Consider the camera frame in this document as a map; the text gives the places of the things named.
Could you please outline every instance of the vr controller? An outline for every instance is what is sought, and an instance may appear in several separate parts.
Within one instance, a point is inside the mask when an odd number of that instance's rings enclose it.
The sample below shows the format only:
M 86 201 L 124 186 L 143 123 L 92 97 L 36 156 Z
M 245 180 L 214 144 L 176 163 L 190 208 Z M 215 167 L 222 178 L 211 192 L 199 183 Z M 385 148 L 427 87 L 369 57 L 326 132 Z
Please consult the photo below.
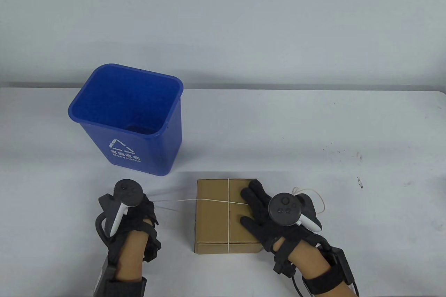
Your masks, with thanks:
M 268 213 L 279 225 L 296 224 L 306 227 L 311 232 L 322 231 L 322 224 L 316 217 L 313 202 L 306 194 L 277 194 L 269 201 Z
M 107 238 L 115 235 L 122 217 L 127 214 L 129 208 L 138 206 L 143 196 L 142 187 L 138 182 L 124 179 L 116 183 L 113 196 L 105 194 L 99 197 L 99 204 L 105 214 L 103 231 Z

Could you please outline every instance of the gloved hand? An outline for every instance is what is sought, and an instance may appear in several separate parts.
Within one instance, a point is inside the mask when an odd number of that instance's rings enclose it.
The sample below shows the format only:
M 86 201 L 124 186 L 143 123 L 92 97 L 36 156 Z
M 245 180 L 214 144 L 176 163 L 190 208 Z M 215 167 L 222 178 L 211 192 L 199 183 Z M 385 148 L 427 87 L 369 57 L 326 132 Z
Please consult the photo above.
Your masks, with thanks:
M 150 219 L 152 225 L 143 222 Z M 124 246 L 127 235 L 132 230 L 142 230 L 149 235 L 149 239 L 144 251 L 144 261 L 150 262 L 156 258 L 161 243 L 156 239 L 155 224 L 158 225 L 155 215 L 155 207 L 144 194 L 143 200 L 138 206 L 128 209 L 127 214 L 122 217 L 116 234 L 110 238 L 108 245 L 108 259 L 111 263 L 117 262 L 121 248 Z
M 241 224 L 263 245 L 265 251 L 274 253 L 274 271 L 283 273 L 289 278 L 296 273 L 296 267 L 288 261 L 288 256 L 302 239 L 310 240 L 312 236 L 317 236 L 303 226 L 293 224 L 291 226 L 281 226 L 275 223 L 269 216 L 268 204 L 271 197 L 263 190 L 262 184 L 258 180 L 252 180 L 247 188 L 240 192 L 242 198 L 248 203 L 252 210 L 254 220 L 249 217 L 242 217 Z M 274 243 L 281 237 L 285 238 L 280 249 L 273 250 Z
M 303 226 L 296 224 L 281 226 L 275 223 L 268 213 L 268 204 L 271 197 L 263 190 L 260 181 L 252 180 L 247 188 L 242 189 L 240 194 L 252 209 L 254 216 L 254 220 L 244 216 L 240 219 L 240 222 L 262 243 L 266 251 L 272 251 L 274 243 L 280 237 L 285 237 L 288 241 L 298 242 L 313 234 Z

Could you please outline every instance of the wrist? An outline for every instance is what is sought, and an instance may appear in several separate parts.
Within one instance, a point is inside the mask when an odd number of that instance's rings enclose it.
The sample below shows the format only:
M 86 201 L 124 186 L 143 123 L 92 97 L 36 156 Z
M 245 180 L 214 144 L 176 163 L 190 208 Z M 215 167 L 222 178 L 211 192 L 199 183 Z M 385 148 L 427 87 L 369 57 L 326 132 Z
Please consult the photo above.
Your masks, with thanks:
M 274 251 L 279 250 L 284 241 L 285 238 L 280 238 L 273 245 L 272 249 Z M 330 264 L 327 262 L 327 260 L 325 260 L 320 251 L 304 240 L 301 240 L 295 249 L 290 253 L 288 260 L 297 267 L 297 269 L 307 280 L 317 278 L 328 272 L 328 270 L 331 268 Z

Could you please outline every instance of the finger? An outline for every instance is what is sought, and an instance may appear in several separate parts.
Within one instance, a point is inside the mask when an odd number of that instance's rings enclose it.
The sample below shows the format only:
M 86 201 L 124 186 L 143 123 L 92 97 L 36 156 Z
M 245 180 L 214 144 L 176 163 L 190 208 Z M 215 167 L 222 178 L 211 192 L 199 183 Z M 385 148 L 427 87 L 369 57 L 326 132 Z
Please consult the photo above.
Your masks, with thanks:
M 265 207 L 268 207 L 271 196 L 269 196 L 263 189 L 262 184 L 259 180 L 252 180 L 248 187 L 255 193 L 255 195 L 261 200 Z
M 242 226 L 247 229 L 258 241 L 264 241 L 264 235 L 262 228 L 251 218 L 247 216 L 243 216 L 240 218 L 240 223 Z
M 250 206 L 254 219 L 260 224 L 266 222 L 269 217 L 268 209 L 265 208 L 255 193 L 249 188 L 244 188 L 240 192 L 240 195 Z

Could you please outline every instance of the hand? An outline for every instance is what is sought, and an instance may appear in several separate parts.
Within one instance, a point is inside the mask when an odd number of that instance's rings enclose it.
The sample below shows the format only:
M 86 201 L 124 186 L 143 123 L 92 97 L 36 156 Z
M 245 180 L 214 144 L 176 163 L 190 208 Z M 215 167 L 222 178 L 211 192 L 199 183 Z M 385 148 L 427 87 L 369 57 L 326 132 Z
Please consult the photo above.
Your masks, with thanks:
M 240 194 L 250 206 L 254 216 L 254 220 L 244 216 L 240 219 L 240 222 L 262 243 L 266 251 L 277 251 L 284 242 L 282 237 L 288 241 L 300 242 L 302 238 L 312 234 L 303 226 L 296 224 L 281 226 L 275 223 L 268 213 L 268 204 L 271 197 L 263 190 L 263 186 L 258 180 L 252 180 L 247 188 L 242 189 Z

